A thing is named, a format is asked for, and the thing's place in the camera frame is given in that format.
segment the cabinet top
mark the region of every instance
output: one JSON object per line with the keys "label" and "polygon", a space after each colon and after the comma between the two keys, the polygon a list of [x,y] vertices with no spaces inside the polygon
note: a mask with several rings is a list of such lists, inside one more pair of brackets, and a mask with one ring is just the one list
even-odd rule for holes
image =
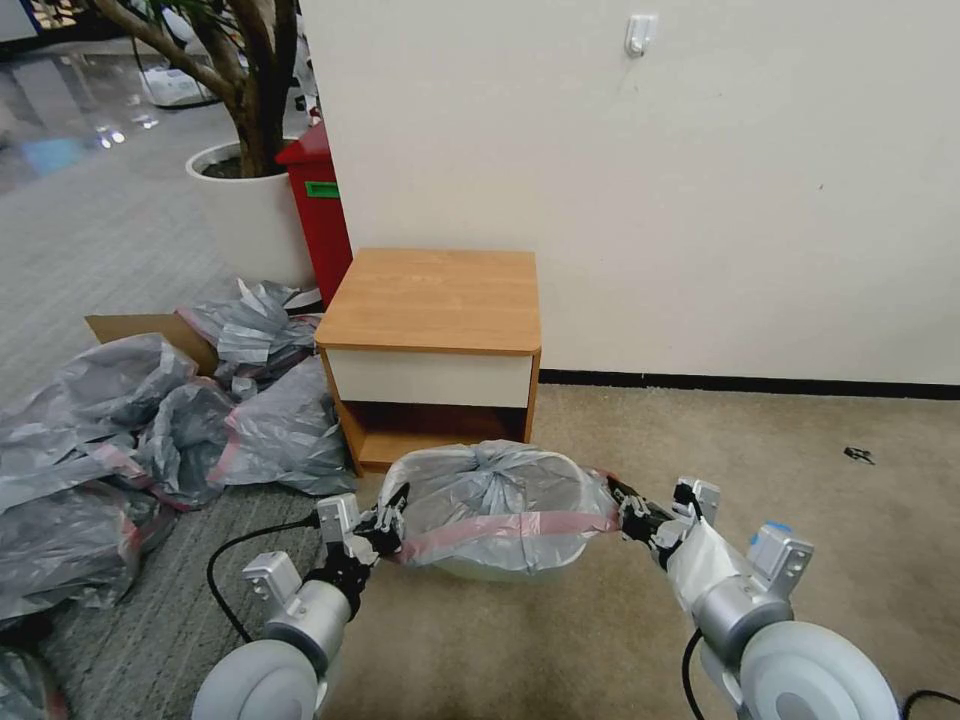
{"label": "cabinet top", "polygon": [[540,348],[534,254],[361,249],[316,339],[320,347],[532,354]]}

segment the white drawer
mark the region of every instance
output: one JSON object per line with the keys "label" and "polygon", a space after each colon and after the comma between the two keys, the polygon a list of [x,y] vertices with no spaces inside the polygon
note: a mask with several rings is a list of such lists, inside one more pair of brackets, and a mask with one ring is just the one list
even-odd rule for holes
{"label": "white drawer", "polygon": [[530,355],[327,348],[341,400],[526,407]]}

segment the beige carpet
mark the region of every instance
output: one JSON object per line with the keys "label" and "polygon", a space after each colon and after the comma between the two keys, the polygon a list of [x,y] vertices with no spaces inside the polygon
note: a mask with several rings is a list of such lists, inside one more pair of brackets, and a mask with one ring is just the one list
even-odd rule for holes
{"label": "beige carpet", "polygon": [[[817,546],[799,618],[846,635],[903,695],[960,691],[958,433],[953,403],[541,386],[534,434],[651,497],[681,474],[717,483],[719,529],[741,548],[765,520],[792,525]],[[540,584],[385,563],[348,629],[330,717],[685,718],[690,631],[644,550],[615,536]],[[707,718],[732,718],[696,673]]]}

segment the white planter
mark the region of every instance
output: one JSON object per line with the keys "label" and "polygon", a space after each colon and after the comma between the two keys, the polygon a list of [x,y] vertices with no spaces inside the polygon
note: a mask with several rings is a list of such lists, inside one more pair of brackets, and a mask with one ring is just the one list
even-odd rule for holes
{"label": "white planter", "polygon": [[224,143],[187,160],[187,174],[199,188],[220,254],[244,280],[314,287],[316,279],[287,174],[237,180],[201,174],[238,152],[239,143]]}

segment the wooden cabinet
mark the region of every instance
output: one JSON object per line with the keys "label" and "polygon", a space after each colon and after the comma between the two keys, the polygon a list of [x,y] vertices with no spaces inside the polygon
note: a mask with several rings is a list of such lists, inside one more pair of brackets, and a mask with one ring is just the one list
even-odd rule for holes
{"label": "wooden cabinet", "polygon": [[527,441],[540,369],[534,255],[360,250],[317,345],[359,474],[436,445]]}

